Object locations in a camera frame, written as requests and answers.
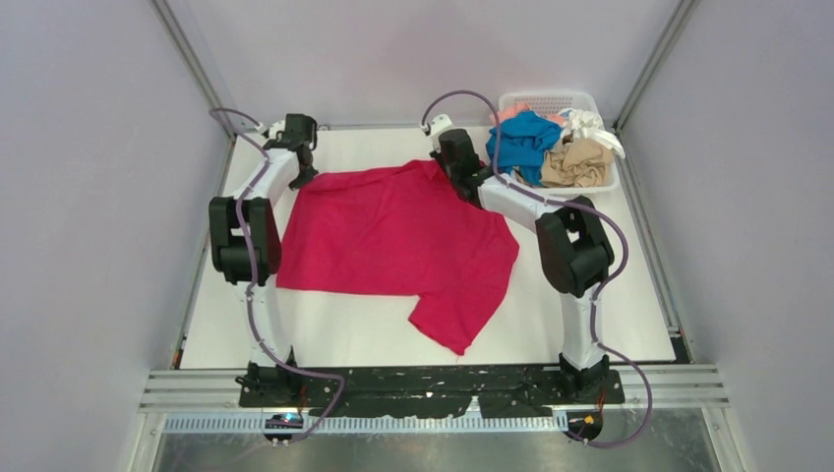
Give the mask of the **magenta t shirt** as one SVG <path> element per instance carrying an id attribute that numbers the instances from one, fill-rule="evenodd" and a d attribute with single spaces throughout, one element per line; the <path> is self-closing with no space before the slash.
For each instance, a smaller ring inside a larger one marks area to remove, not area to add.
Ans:
<path id="1" fill-rule="evenodd" d="M 503 302 L 518 253 L 503 216 L 462 201 L 436 162 L 412 160 L 304 186 L 276 284 L 415 296 L 409 322 L 462 355 Z"/>

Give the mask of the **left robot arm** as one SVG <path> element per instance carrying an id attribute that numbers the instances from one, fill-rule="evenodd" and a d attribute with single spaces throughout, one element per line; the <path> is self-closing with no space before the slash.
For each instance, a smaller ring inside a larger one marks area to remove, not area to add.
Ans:
<path id="1" fill-rule="evenodd" d="M 255 125 L 260 142 L 242 140 L 261 158 L 234 192 L 208 205 L 211 262 L 241 301 L 250 334 L 250 361 L 239 383 L 247 392 L 263 392 L 279 407 L 293 405 L 302 391 L 303 373 L 281 325 L 274 293 L 282 258 L 273 214 L 285 191 L 297 191 L 316 175 L 313 152 L 318 123 L 306 114 L 289 113 L 273 125 Z"/>

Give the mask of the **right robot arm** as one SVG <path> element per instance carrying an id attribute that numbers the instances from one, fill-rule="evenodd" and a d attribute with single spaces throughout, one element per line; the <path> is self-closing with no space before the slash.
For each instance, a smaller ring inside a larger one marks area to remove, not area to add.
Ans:
<path id="1" fill-rule="evenodd" d="M 505 182 L 481 162 L 461 128 L 424 133 L 432 143 L 431 157 L 462 200 L 535 234 L 543 274 L 561 299 L 564 342 L 558 380 L 567 399 L 588 402 L 610 370 L 609 355 L 600 345 L 599 291 L 615 255 L 599 211 L 585 197 L 550 201 Z"/>

